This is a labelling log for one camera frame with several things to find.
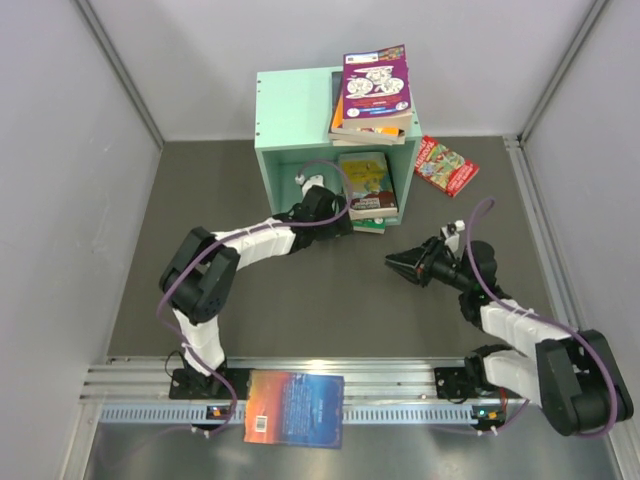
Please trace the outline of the light teal thin book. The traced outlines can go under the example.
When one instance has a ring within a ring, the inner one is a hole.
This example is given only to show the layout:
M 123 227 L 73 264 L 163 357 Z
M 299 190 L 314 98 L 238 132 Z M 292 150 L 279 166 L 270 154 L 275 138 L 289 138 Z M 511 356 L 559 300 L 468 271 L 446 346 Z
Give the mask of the light teal thin book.
M 338 164 L 351 184 L 349 215 L 352 220 L 398 215 L 388 162 L 382 152 L 345 153 L 338 157 Z

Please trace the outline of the green paperback book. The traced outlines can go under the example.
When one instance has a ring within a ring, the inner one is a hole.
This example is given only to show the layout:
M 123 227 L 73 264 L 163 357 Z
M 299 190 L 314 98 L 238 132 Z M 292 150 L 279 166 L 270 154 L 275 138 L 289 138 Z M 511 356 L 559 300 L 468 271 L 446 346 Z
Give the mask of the green paperback book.
M 353 230 L 360 233 L 384 234 L 386 222 L 384 218 L 371 218 L 352 221 Z

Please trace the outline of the dark blue paperback book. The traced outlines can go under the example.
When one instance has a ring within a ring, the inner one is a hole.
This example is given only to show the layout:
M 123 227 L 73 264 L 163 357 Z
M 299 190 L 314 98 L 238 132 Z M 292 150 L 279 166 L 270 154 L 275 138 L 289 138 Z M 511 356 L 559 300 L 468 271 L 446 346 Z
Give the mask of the dark blue paperback book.
M 401 132 L 398 136 L 387 136 L 385 138 L 380 137 L 366 137 L 366 136 L 353 136 L 353 135 L 339 135 L 330 134 L 329 139 L 333 146 L 393 146 L 404 145 L 406 136 Z

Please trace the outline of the red Treehouse paperback book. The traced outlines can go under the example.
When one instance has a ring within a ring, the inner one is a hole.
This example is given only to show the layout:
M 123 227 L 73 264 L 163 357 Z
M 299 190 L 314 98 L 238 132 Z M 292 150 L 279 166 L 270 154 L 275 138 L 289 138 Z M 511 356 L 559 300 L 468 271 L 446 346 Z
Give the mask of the red Treehouse paperback book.
M 430 136 L 422 137 L 414 173 L 447 196 L 455 198 L 478 172 L 471 160 Z

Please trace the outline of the purple paperback book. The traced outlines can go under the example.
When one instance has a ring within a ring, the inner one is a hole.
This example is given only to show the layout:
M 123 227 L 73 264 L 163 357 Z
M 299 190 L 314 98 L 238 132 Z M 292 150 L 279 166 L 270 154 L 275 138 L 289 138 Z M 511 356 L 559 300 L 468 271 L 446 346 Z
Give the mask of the purple paperback book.
M 404 44 L 343 56 L 346 128 L 410 128 L 413 116 Z

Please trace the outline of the dark brown Edward Tulane book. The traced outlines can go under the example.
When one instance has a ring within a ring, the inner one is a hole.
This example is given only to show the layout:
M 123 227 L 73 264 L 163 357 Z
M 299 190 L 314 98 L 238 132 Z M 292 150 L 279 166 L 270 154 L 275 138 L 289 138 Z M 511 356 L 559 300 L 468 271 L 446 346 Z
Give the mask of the dark brown Edward Tulane book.
M 332 100 L 331 116 L 335 115 L 338 101 L 342 93 L 342 79 L 343 79 L 342 71 L 333 71 L 331 73 L 331 100 Z

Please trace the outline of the Jane Eyre sunset cover book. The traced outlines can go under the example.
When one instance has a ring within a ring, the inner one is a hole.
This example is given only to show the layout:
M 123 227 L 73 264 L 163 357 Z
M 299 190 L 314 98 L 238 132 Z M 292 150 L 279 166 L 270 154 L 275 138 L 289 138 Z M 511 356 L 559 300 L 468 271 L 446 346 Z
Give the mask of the Jane Eyre sunset cover book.
M 342 376 L 254 370 L 249 377 L 244 441 L 339 449 L 343 440 Z

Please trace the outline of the black yellow Storey Treehouse book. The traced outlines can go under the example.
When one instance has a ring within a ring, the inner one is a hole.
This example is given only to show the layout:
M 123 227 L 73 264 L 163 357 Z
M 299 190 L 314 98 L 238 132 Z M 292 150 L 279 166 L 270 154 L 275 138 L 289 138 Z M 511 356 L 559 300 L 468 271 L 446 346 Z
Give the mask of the black yellow Storey Treehouse book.
M 381 217 L 366 218 L 366 219 L 353 219 L 352 223 L 355 226 L 367 227 L 367 228 L 382 228 L 386 225 L 385 219 Z

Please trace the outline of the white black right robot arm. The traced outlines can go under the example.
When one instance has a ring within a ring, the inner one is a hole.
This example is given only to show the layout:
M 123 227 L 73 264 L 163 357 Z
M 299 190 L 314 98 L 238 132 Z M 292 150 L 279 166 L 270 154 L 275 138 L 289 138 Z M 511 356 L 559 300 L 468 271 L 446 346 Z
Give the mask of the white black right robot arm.
M 465 359 L 466 382 L 478 396 L 507 389 L 539 407 L 563 436 L 608 432 L 631 419 L 634 403 L 603 334 L 544 320 L 499 286 L 494 248 L 460 241 L 461 221 L 421 245 L 389 254 L 385 264 L 410 283 L 456 289 L 464 319 L 500 339 Z

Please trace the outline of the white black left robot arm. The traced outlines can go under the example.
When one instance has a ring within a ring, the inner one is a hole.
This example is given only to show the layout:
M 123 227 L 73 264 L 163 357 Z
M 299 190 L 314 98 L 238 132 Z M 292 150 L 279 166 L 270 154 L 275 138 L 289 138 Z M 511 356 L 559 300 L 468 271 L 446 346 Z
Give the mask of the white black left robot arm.
M 181 341 L 182 366 L 169 374 L 171 399 L 232 398 L 240 389 L 243 375 L 227 368 L 219 327 L 238 271 L 353 232 L 347 191 L 331 191 L 321 175 L 296 181 L 302 200 L 285 212 L 229 232 L 192 229 L 161 275 L 157 311 L 171 311 Z

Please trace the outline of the mint green wooden cube shelf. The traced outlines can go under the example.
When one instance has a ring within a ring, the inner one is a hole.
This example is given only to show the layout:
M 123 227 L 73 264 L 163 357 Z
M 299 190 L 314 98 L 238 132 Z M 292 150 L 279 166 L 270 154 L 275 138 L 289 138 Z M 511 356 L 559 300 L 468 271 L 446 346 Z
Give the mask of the mint green wooden cube shelf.
M 302 200 L 294 177 L 306 162 L 335 163 L 342 153 L 379 150 L 386 155 L 398 214 L 387 220 L 399 225 L 406 209 L 422 129 L 417 114 L 402 145 L 334 146 L 328 137 L 332 114 L 332 74 L 340 66 L 266 71 L 257 74 L 254 149 L 272 213 Z

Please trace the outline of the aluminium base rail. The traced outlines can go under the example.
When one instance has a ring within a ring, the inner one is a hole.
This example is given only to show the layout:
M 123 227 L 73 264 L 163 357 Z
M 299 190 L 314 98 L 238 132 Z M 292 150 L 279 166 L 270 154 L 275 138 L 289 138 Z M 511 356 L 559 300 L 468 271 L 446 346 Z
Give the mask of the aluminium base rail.
M 460 241 L 476 240 L 473 221 Z M 177 334 L 178 322 L 166 308 L 160 319 Z M 243 375 L 232 398 L 171 399 L 169 374 L 182 366 L 180 346 L 166 359 L 116 358 L 90 368 L 81 389 L 84 402 L 96 402 L 99 416 L 113 422 L 155 422 L 173 428 L 221 432 L 232 423 L 244 425 L 249 377 L 254 370 L 342 376 L 345 380 L 343 424 L 460 424 L 472 435 L 493 435 L 506 429 L 524 410 L 536 405 L 499 388 L 490 393 L 472 389 L 465 359 L 260 359 L 226 356 L 229 370 Z

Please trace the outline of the aluminium right frame post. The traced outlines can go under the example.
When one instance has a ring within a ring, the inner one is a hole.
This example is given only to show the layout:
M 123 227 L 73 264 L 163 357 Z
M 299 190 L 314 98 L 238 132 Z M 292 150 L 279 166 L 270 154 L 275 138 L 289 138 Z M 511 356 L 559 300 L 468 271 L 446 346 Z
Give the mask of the aluminium right frame post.
M 594 0 L 589 3 L 586 13 L 580 20 L 567 47 L 564 49 L 558 64 L 536 101 L 533 110 L 528 115 L 521 132 L 517 135 L 520 145 L 524 145 L 533 134 L 536 126 L 549 108 L 566 76 L 581 54 L 584 45 L 589 40 L 593 30 L 604 16 L 610 4 L 610 0 Z

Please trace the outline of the aluminium frame post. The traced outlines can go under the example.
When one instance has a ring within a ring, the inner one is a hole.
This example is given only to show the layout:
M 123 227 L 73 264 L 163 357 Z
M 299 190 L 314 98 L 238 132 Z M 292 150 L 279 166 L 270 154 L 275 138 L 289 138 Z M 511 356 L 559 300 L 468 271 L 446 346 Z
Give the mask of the aluminium frame post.
M 581 54 L 584 45 L 589 40 L 593 30 L 604 16 L 610 4 L 610 0 L 594 0 L 589 3 L 586 13 L 580 20 L 567 47 L 564 49 L 558 64 L 536 101 L 533 110 L 528 115 L 521 132 L 517 135 L 520 145 L 524 145 L 533 134 L 536 126 L 549 108 L 566 76 Z
M 159 150 L 162 150 L 165 144 L 164 137 L 94 6 L 88 0 L 72 0 L 71 3 L 88 27 L 92 37 L 96 41 L 118 83 L 121 85 L 126 97 L 151 136 L 154 144 Z

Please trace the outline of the aluminium left frame post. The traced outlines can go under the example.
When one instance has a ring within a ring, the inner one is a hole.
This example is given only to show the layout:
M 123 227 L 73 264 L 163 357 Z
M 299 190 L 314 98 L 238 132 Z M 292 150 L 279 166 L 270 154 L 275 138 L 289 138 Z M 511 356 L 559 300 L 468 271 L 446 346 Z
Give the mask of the aluminium left frame post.
M 72 0 L 71 3 L 88 27 L 92 37 L 96 41 L 118 83 L 121 85 L 126 97 L 151 136 L 154 144 L 159 150 L 162 150 L 165 144 L 164 137 L 94 6 L 88 0 Z

